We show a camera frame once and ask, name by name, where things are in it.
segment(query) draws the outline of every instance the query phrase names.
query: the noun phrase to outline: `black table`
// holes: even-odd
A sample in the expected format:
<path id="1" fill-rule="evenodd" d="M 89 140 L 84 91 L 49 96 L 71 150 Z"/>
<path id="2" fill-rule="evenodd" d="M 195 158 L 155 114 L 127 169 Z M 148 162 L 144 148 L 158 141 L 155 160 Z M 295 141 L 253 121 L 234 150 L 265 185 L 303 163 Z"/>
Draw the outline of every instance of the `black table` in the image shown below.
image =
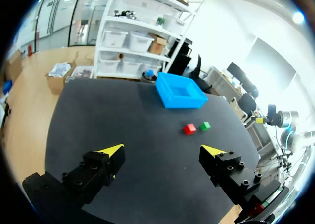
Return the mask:
<path id="1" fill-rule="evenodd" d="M 117 224 L 216 224 L 232 202 L 198 162 L 199 147 L 234 150 L 254 170 L 258 152 L 230 105 L 165 109 L 154 85 L 110 79 L 66 84 L 51 119 L 46 171 L 61 180 L 89 150 L 125 145 L 126 161 L 84 210 Z M 183 127 L 211 128 L 186 136 Z"/>

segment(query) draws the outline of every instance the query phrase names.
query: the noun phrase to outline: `office chair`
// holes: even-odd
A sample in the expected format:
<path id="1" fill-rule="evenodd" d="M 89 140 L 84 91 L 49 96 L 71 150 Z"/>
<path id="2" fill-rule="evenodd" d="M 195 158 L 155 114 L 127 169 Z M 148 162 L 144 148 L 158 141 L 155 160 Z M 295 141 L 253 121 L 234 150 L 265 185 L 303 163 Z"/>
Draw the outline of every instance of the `office chair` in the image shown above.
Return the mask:
<path id="1" fill-rule="evenodd" d="M 230 105 L 232 106 L 234 112 L 238 116 L 238 118 L 241 120 L 241 122 L 245 122 L 247 119 L 247 113 L 242 111 L 240 106 L 237 104 L 236 98 L 233 98 L 232 101 L 230 102 Z"/>
<path id="2" fill-rule="evenodd" d="M 199 78 L 199 74 L 200 74 L 200 69 L 201 69 L 201 57 L 198 54 L 198 64 L 195 70 L 193 70 L 190 74 L 189 74 L 189 78 L 192 79 L 194 82 L 196 82 L 196 84 L 198 85 L 198 87 L 205 93 L 211 94 L 211 87 L 212 85 L 209 84 L 207 81 Z"/>

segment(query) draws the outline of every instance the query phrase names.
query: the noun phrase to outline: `glass wall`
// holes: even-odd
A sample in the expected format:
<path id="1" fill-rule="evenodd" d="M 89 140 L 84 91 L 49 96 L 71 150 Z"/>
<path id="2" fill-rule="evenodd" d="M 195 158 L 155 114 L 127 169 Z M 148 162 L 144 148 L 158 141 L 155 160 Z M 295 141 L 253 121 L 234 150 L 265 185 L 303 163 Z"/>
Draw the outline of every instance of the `glass wall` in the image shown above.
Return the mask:
<path id="1" fill-rule="evenodd" d="M 10 52 L 95 45 L 108 0 L 37 0 L 15 36 Z"/>
<path id="2" fill-rule="evenodd" d="M 68 46 L 76 2 L 77 0 L 44 0 L 37 24 L 36 51 Z"/>
<path id="3" fill-rule="evenodd" d="M 97 32 L 108 0 L 79 0 L 70 34 L 71 45 L 95 45 Z"/>

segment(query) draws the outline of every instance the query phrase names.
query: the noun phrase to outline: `paper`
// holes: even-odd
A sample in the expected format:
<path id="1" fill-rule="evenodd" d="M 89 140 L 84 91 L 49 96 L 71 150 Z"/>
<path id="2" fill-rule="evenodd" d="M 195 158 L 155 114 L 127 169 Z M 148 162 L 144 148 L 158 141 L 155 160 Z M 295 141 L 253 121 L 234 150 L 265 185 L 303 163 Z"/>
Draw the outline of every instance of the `paper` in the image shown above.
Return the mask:
<path id="1" fill-rule="evenodd" d="M 51 72 L 48 74 L 50 77 L 64 77 L 71 69 L 71 66 L 68 62 L 57 63 Z"/>

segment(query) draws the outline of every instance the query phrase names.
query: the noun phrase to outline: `plastic storage box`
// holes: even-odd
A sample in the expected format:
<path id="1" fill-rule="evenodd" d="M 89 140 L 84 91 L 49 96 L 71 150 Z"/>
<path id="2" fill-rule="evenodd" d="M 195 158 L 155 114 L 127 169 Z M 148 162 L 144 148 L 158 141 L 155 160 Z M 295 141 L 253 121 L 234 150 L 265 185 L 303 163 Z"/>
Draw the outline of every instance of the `plastic storage box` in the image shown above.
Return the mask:
<path id="1" fill-rule="evenodd" d="M 141 68 L 141 72 L 145 72 L 147 70 L 152 70 L 154 75 L 157 76 L 158 72 L 162 68 L 162 66 L 155 59 L 143 58 L 142 62 L 143 62 L 143 66 Z"/>
<path id="2" fill-rule="evenodd" d="M 172 33 L 183 34 L 185 30 L 185 22 L 177 19 L 176 17 L 164 15 L 165 23 L 163 28 L 171 31 Z"/>
<path id="3" fill-rule="evenodd" d="M 105 30 L 105 47 L 121 48 L 128 32 L 120 29 Z"/>
<path id="4" fill-rule="evenodd" d="M 93 66 L 77 66 L 73 73 L 72 73 L 72 77 L 75 78 L 92 78 L 93 76 Z"/>
<path id="5" fill-rule="evenodd" d="M 141 61 L 138 58 L 132 58 L 125 56 L 122 59 L 123 67 L 122 71 L 123 74 L 127 75 L 136 75 L 140 66 L 142 65 Z"/>
<path id="6" fill-rule="evenodd" d="M 100 53 L 99 68 L 100 73 L 115 73 L 120 59 L 115 59 L 118 54 Z"/>
<path id="7" fill-rule="evenodd" d="M 131 31 L 129 48 L 135 52 L 147 52 L 153 40 L 147 33 Z"/>
<path id="8" fill-rule="evenodd" d="M 192 79 L 179 75 L 160 72 L 156 88 L 166 108 L 200 108 L 208 100 Z"/>

